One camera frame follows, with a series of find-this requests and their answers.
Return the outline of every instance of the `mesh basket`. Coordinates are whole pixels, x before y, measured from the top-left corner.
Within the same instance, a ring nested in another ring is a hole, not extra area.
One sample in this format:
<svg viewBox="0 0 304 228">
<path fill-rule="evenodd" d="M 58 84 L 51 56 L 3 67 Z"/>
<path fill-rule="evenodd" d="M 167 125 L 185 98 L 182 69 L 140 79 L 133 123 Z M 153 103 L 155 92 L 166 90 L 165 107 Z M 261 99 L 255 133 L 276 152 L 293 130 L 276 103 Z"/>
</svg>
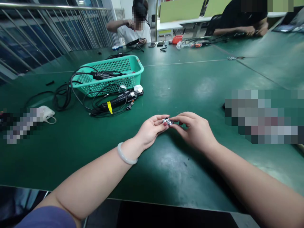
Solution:
<svg viewBox="0 0 304 228">
<path fill-rule="evenodd" d="M 128 55 L 120 58 L 103 60 L 93 63 L 88 63 L 83 66 L 90 66 L 102 71 L 119 71 L 126 73 L 126 75 L 117 76 L 110 79 L 95 80 L 92 75 L 86 74 L 94 71 L 92 68 L 81 68 L 77 72 L 84 73 L 73 77 L 73 88 L 79 89 L 88 97 L 101 96 L 107 93 L 118 92 L 119 87 L 109 86 L 104 92 L 100 92 L 108 85 L 124 85 L 127 89 L 132 89 L 134 86 L 140 84 L 140 76 L 143 72 L 143 66 L 135 55 Z"/>
</svg>

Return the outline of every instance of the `black hair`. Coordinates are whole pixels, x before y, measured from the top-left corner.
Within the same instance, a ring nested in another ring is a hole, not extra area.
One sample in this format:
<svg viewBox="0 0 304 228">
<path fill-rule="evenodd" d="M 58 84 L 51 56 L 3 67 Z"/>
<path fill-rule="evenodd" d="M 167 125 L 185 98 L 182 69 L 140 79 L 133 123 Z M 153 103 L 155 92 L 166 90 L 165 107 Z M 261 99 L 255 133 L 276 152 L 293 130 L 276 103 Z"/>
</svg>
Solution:
<svg viewBox="0 0 304 228">
<path fill-rule="evenodd" d="M 148 15 L 148 2 L 147 0 L 134 0 L 133 1 L 133 12 L 136 18 L 144 21 Z"/>
</svg>

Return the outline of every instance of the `black shirt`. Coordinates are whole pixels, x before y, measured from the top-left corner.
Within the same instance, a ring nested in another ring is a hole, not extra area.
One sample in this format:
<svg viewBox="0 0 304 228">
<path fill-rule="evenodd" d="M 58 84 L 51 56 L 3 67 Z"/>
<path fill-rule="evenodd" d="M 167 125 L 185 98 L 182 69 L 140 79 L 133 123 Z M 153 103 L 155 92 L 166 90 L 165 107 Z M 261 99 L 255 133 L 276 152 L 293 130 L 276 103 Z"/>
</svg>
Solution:
<svg viewBox="0 0 304 228">
<path fill-rule="evenodd" d="M 236 28 L 240 26 L 253 26 L 267 17 L 267 12 L 242 12 L 241 0 L 232 0 L 225 8 L 219 29 Z"/>
</svg>

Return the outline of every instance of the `purple sleeve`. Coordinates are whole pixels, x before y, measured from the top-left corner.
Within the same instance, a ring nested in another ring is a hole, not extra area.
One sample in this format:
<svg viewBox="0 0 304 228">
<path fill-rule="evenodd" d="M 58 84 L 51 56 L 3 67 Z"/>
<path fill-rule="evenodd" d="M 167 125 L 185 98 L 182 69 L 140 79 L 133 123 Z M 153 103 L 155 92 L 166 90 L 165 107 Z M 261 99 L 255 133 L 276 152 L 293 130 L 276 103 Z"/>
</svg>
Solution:
<svg viewBox="0 0 304 228">
<path fill-rule="evenodd" d="M 55 206 L 33 210 L 15 228 L 76 228 L 72 216 Z"/>
</svg>

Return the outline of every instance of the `hand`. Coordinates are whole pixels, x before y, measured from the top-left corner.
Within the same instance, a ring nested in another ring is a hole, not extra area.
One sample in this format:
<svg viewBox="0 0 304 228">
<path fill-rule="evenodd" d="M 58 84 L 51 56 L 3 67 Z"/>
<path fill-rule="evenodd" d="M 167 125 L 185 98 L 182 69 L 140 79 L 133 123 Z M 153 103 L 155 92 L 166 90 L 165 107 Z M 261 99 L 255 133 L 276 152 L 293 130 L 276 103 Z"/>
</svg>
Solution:
<svg viewBox="0 0 304 228">
<path fill-rule="evenodd" d="M 133 21 L 131 19 L 126 19 L 126 20 L 123 20 L 123 23 L 125 26 L 127 26 L 128 28 L 132 29 L 133 28 Z"/>
<path fill-rule="evenodd" d="M 247 36 L 253 36 L 256 31 L 253 26 L 239 27 L 238 30 L 241 32 L 245 32 Z"/>
<path fill-rule="evenodd" d="M 146 42 L 147 42 L 146 39 L 141 39 L 141 40 L 138 41 L 139 44 L 145 44 Z"/>
<path fill-rule="evenodd" d="M 142 143 L 143 150 L 152 146 L 156 137 L 169 129 L 168 124 L 162 122 L 162 119 L 168 117 L 169 115 L 152 116 L 142 124 L 134 138 Z"/>
<path fill-rule="evenodd" d="M 258 36 L 265 36 L 265 34 L 268 32 L 268 28 L 267 27 L 263 27 L 260 30 L 258 30 L 258 32 L 256 33 Z"/>
<path fill-rule="evenodd" d="M 207 153 L 219 145 L 211 131 L 208 121 L 195 113 L 183 112 L 170 118 L 170 120 L 179 122 L 179 125 L 186 124 L 188 127 L 187 130 L 184 130 L 177 124 L 169 127 L 177 130 L 183 139 L 197 150 Z"/>
</svg>

